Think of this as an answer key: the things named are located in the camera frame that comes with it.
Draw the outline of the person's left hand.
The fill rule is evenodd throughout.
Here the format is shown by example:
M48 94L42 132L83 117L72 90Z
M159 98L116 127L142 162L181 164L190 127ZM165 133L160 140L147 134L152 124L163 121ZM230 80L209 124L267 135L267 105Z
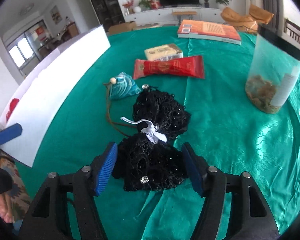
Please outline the person's left hand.
M0 194L0 217L7 224L13 222L12 202L8 193Z

